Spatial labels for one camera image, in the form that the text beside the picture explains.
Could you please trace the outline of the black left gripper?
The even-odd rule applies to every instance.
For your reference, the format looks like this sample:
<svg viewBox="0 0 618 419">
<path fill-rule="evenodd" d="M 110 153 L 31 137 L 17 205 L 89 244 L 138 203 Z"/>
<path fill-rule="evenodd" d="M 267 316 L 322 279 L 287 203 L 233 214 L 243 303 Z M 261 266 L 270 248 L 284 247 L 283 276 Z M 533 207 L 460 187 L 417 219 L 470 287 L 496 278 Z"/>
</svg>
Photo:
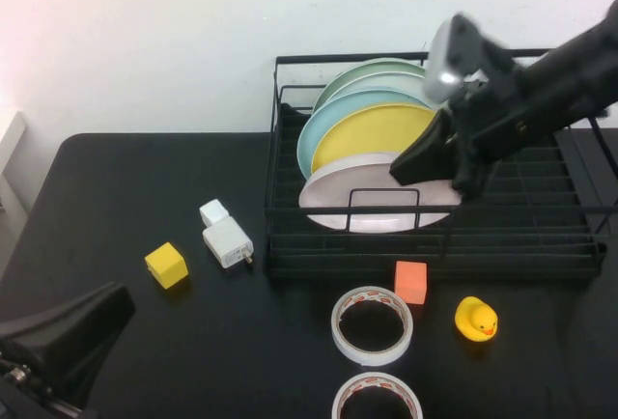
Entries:
<svg viewBox="0 0 618 419">
<path fill-rule="evenodd" d="M 108 283 L 49 310 L 1 323 L 1 379 L 50 418 L 95 418 L 86 403 L 135 312 L 126 286 Z"/>
</svg>

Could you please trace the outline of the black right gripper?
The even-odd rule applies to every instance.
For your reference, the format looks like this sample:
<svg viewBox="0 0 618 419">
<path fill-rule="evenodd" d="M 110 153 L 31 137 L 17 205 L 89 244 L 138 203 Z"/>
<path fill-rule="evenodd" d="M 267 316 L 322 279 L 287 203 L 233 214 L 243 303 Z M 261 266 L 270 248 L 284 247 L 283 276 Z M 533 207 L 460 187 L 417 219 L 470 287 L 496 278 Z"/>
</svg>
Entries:
<svg viewBox="0 0 618 419">
<path fill-rule="evenodd" d="M 449 68 L 438 71 L 436 99 L 443 107 L 390 164 L 390 175 L 400 185 L 453 179 L 462 197 L 481 196 L 493 163 L 546 136 L 543 89 L 535 66 L 496 70 L 483 84 L 465 84 Z"/>
</svg>

